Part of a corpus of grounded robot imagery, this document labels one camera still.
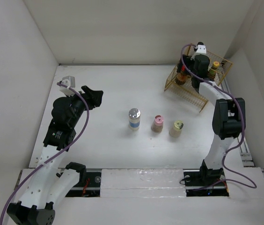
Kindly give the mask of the yellow-cap beige jar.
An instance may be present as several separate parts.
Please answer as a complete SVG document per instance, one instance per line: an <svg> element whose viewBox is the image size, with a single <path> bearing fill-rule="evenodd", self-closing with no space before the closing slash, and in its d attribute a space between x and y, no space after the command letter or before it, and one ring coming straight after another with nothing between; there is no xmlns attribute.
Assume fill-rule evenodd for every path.
<svg viewBox="0 0 264 225"><path fill-rule="evenodd" d="M179 137L182 133L183 126L184 124L181 120L176 120L169 131L169 135L174 138Z"/></svg>

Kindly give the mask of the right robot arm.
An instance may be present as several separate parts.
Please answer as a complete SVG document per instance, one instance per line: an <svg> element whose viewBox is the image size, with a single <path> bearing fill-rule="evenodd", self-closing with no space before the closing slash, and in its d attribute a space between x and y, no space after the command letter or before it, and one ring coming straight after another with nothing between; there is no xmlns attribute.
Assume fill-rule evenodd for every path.
<svg viewBox="0 0 264 225"><path fill-rule="evenodd" d="M209 186L223 174L223 162L227 151L245 128L245 101L233 99L219 88L210 77L210 59L204 54L189 56L182 54L178 71L191 76L191 84L197 93L214 106L212 129L214 132L210 150L198 172L185 174L187 186Z"/></svg>

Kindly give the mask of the silver-cap blue-label shaker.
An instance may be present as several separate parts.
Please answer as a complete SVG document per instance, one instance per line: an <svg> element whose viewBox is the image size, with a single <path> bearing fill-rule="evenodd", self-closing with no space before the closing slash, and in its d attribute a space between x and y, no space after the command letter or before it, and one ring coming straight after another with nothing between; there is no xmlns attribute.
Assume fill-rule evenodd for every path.
<svg viewBox="0 0 264 225"><path fill-rule="evenodd" d="M139 129L141 112L137 108L132 108L128 112L129 116L129 128L133 131Z"/></svg>

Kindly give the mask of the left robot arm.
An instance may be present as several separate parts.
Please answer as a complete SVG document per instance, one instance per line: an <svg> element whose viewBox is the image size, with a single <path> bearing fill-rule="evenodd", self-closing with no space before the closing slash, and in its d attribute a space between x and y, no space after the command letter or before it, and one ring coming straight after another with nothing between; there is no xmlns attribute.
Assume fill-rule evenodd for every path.
<svg viewBox="0 0 264 225"><path fill-rule="evenodd" d="M58 86L65 96L53 102L52 120L37 167L24 179L28 186L18 202L9 202L5 209L17 225L51 225L55 210L66 194L87 179L83 164L70 162L62 173L58 170L69 148L82 135L74 129L81 115L101 105L103 91L82 86L76 92L64 84Z"/></svg>

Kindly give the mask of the yellow-cap sauce bottle front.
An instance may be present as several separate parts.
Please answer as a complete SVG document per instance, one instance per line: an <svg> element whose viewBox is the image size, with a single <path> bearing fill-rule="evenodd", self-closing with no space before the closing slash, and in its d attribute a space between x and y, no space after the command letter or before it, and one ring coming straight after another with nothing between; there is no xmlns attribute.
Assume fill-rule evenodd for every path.
<svg viewBox="0 0 264 225"><path fill-rule="evenodd" d="M218 61L214 61L210 69L208 70L208 78L212 81L215 80L217 69L219 68L220 63Z"/></svg>

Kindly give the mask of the red-cap dark sauce jar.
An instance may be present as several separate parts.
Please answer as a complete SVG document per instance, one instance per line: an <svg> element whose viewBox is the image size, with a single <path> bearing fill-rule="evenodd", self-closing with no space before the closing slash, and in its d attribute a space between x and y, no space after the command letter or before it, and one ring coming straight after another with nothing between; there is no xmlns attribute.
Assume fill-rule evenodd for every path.
<svg viewBox="0 0 264 225"><path fill-rule="evenodd" d="M189 79L189 75L187 71L185 70L185 67L182 66L181 70L177 71L175 82L176 84L182 86L187 82L188 79Z"/></svg>

